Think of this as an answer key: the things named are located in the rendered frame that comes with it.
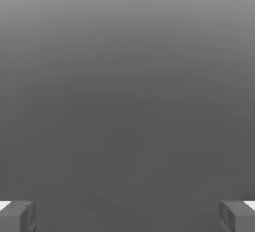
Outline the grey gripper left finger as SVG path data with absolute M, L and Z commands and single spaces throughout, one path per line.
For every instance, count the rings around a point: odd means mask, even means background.
M 0 200 L 0 232 L 37 232 L 35 201 Z

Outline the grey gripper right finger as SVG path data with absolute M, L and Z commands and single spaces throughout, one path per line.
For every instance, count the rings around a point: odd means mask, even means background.
M 255 201 L 220 201 L 223 232 L 255 232 Z

